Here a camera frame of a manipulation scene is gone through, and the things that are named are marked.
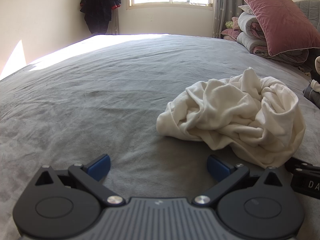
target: curtain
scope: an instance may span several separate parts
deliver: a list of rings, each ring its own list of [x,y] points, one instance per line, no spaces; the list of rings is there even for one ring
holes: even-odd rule
[[[238,6],[243,4],[243,0],[213,0],[213,38],[221,37],[220,33],[226,21],[231,21],[234,16],[239,17],[242,10]]]
[[[111,21],[109,22],[107,35],[118,35],[119,34],[119,13],[118,8],[112,10]]]

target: bed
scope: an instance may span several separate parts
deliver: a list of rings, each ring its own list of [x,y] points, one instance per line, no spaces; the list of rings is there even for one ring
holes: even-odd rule
[[[59,50],[0,81],[0,239],[17,240],[12,208],[43,164],[65,169],[107,153],[104,185],[120,195],[187,196],[214,185],[203,142],[160,136],[156,119],[186,87],[252,67],[284,82],[307,125],[295,153],[320,165],[320,110],[303,97],[309,80],[290,65],[222,39],[179,35],[98,35]],[[306,211],[298,239],[320,238],[320,200],[297,194]]]

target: metal bolt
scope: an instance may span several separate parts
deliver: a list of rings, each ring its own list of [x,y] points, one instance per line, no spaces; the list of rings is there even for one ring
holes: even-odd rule
[[[195,202],[197,204],[204,205],[210,202],[210,198],[208,196],[200,195],[195,197]]]
[[[115,196],[110,196],[110,197],[107,198],[107,202],[109,204],[116,205],[116,204],[120,204],[122,201],[123,201],[123,198],[120,197],[120,196],[116,196],[116,195]]]

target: hanging clothes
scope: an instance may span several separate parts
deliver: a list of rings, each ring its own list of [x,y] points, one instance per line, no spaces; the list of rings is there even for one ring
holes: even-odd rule
[[[80,11],[91,33],[106,34],[111,11],[120,7],[121,0],[81,0]]]

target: green patterned pillow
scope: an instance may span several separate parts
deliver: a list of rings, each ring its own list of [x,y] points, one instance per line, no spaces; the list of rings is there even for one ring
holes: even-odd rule
[[[226,22],[226,27],[227,27],[228,29],[232,28],[232,26],[233,26],[233,21],[227,21],[227,22]]]

